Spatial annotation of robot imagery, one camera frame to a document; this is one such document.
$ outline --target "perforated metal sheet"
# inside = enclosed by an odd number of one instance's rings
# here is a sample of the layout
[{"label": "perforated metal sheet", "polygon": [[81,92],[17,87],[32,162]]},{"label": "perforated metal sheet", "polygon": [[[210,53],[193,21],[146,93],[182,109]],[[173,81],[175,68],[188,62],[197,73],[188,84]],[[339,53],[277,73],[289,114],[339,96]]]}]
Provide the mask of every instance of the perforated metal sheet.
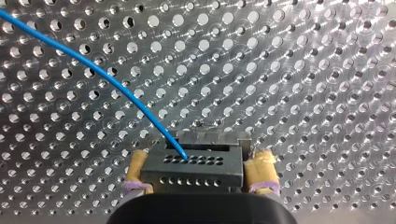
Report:
[{"label": "perforated metal sheet", "polygon": [[[303,223],[394,222],[395,2],[0,6],[103,66],[169,130],[252,133]],[[158,132],[89,69],[0,27],[0,222],[104,223],[130,151]]]}]

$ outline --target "black plastic part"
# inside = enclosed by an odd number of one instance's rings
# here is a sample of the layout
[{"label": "black plastic part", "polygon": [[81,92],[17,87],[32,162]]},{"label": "black plastic part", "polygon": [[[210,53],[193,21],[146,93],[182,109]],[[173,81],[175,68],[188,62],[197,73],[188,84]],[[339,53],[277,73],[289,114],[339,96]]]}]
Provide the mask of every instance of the black plastic part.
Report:
[{"label": "black plastic part", "polygon": [[118,208],[107,224],[295,224],[281,204],[244,193],[150,194]]}]

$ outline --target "gray metal box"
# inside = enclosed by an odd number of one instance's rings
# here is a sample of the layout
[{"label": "gray metal box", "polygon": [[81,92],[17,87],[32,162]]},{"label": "gray metal box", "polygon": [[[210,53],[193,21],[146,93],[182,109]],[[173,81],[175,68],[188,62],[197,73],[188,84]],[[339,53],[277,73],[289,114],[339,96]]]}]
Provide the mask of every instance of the gray metal box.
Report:
[{"label": "gray metal box", "polygon": [[241,138],[237,133],[177,133],[189,154],[182,160],[169,145],[149,153],[141,172],[142,181],[156,192],[229,192],[243,185]]}]

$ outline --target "blue cable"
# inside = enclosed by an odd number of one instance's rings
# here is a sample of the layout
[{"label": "blue cable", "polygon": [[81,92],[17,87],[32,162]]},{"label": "blue cable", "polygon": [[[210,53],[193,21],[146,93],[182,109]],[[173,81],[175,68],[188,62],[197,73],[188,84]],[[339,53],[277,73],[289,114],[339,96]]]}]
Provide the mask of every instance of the blue cable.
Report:
[{"label": "blue cable", "polygon": [[176,139],[170,134],[168,131],[166,131],[165,127],[155,118],[151,112],[145,107],[145,105],[142,104],[136,97],[134,97],[134,94],[131,93],[128,89],[123,87],[114,77],[110,76],[105,70],[103,70],[101,67],[96,65],[95,63],[91,62],[89,59],[86,57],[82,56],[81,54],[75,52],[74,50],[68,48],[67,46],[51,39],[50,37],[47,37],[46,35],[41,34],[40,32],[30,28],[30,26],[26,25],[22,21],[12,17],[8,13],[6,13],[4,10],[0,9],[0,18],[3,20],[6,20],[16,27],[20,28],[24,32],[26,32],[29,35],[32,35],[33,37],[37,38],[38,40],[46,43],[47,45],[52,46],[55,49],[61,50],[65,54],[69,55],[72,58],[75,58],[79,60],[81,63],[85,64],[86,66],[90,67],[93,71],[95,71],[97,74],[105,78],[108,82],[110,82],[115,88],[117,88],[119,91],[121,91],[128,99],[134,103],[137,108],[139,108],[145,115],[146,117],[152,122],[152,124],[160,131],[163,136],[174,146],[178,154],[186,160],[188,158],[186,152],[184,149],[181,147],[181,145],[176,141]]}]

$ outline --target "wire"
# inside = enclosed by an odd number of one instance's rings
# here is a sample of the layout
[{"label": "wire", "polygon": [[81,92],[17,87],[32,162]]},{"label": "wire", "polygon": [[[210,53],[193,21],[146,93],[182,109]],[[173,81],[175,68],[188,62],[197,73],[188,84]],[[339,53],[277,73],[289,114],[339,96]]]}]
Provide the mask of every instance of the wire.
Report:
[{"label": "wire", "polygon": [[184,149],[181,147],[181,145],[176,141],[176,139],[170,134],[165,127],[155,118],[151,112],[143,105],[136,97],[134,97],[134,94],[131,93],[128,89],[123,87],[114,77],[110,76],[105,70],[103,70],[101,67],[87,59],[86,57],[82,56],[81,54],[75,52],[74,50],[68,48],[67,46],[57,42],[56,40],[51,39],[50,37],[47,37],[46,35],[41,34],[40,32],[32,29],[30,26],[26,25],[22,21],[12,17],[8,13],[6,13],[4,10],[0,9],[0,18],[2,18],[5,21],[8,21],[15,25],[16,27],[20,28],[24,32],[26,32],[29,35],[32,35],[33,37],[37,38],[38,40],[46,43],[47,45],[52,46],[55,49],[61,50],[65,54],[69,55],[72,58],[75,58],[79,60],[81,63],[85,64],[86,66],[90,67],[93,71],[95,71],[97,74],[105,78],[108,82],[110,82],[116,89],[121,91],[128,99],[130,99],[136,106],[139,108],[145,115],[146,117],[151,121],[151,123],[160,131],[163,136],[172,144],[172,146],[176,149],[178,154],[186,160],[188,158],[186,152]]}]

